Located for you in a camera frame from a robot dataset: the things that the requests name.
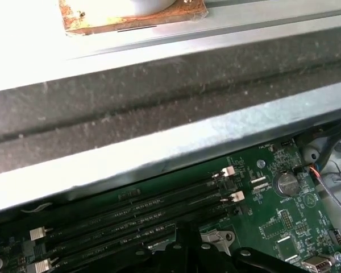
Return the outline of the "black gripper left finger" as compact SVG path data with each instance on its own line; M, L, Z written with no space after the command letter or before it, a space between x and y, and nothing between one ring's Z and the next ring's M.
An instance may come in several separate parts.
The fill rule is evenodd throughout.
M101 258L82 269L82 272L186 272L189 245L186 235L189 225L176 225L175 241L165 249L131 248Z

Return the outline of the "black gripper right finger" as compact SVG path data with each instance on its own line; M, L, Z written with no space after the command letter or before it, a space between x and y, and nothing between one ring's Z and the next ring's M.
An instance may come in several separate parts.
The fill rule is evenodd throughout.
M250 247L240 247L231 255L202 242L201 235L188 226L188 265L194 272L302 272L303 269Z

